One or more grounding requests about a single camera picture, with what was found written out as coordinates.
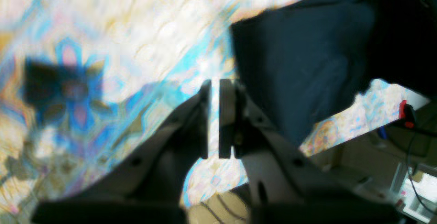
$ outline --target dark blue cloth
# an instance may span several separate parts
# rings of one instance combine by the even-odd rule
[[[372,79],[434,97],[437,0],[303,0],[231,26],[241,81],[296,146]]]

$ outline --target red object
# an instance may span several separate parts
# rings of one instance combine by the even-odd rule
[[[402,100],[401,104],[399,105],[399,119],[405,118],[405,105],[407,104],[406,100]]]
[[[395,205],[399,207],[399,206],[402,205],[403,203],[404,203],[404,200],[399,199],[398,202],[396,202]]]
[[[414,123],[412,123],[412,122],[406,122],[406,123],[405,123],[405,127],[407,127],[407,128],[414,128]]]

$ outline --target screw hole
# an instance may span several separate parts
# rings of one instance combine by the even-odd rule
[[[141,163],[141,158],[139,157],[134,158],[134,160],[132,160],[131,162],[132,166],[134,167],[140,165],[140,163]]]
[[[264,184],[262,182],[258,182],[258,194],[259,194],[259,199],[261,199],[261,203],[266,204],[267,203],[267,192],[266,192],[266,188],[264,187]]]
[[[299,158],[296,158],[295,160],[293,160],[293,164],[299,168],[303,167],[303,161]]]

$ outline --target floral carpet pattern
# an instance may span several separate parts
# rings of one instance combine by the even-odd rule
[[[228,27],[298,0],[1,0],[0,223],[74,194],[147,139],[213,80],[210,158],[190,170],[187,207],[247,181],[219,160],[217,81],[235,78]],[[312,155],[393,121],[411,91],[374,81],[315,126]]]

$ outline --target wire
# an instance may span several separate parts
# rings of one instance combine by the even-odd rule
[[[437,215],[437,212],[434,212],[433,210],[431,210],[428,206],[426,206],[426,205],[423,203],[423,201],[420,199],[421,196],[417,193],[417,191],[416,191],[416,189],[415,189],[415,186],[414,186],[414,183],[412,182],[412,176],[411,176],[411,172],[410,172],[410,169],[409,169],[409,165],[410,165],[410,162],[411,162],[411,161],[410,161],[410,156],[411,156],[411,147],[412,147],[412,142],[414,141],[414,138],[415,138],[416,135],[417,135],[417,134],[414,134],[414,135],[412,136],[412,138],[411,138],[411,140],[410,140],[410,142],[409,142],[409,145],[408,145],[408,149],[407,149],[406,164],[407,164],[408,179],[409,179],[410,182],[411,182],[411,186],[412,186],[412,189],[413,189],[413,191],[414,191],[415,197],[417,198],[417,200],[419,201],[419,203],[423,206],[423,208],[425,208],[425,210],[428,210],[428,211],[431,212],[432,214]]]
[[[218,200],[220,201],[220,203],[223,205],[223,207],[225,208],[225,210],[227,212],[229,212],[229,214],[231,214],[233,217],[240,219],[242,221],[245,221],[246,219],[244,217],[241,217],[239,215],[237,215],[235,212],[233,212],[228,205],[225,203],[225,201],[223,200],[223,198],[220,195],[217,195]]]
[[[217,219],[217,221],[220,223],[220,224],[225,224],[218,216],[217,216],[217,214],[214,212],[214,211],[212,211],[212,209],[207,205],[207,204],[205,204],[204,202],[200,202],[200,204],[203,206],[203,207],[205,207],[208,211],[209,211],[209,213],[211,213],[211,215],[212,216],[214,216],[214,218],[215,219]]]

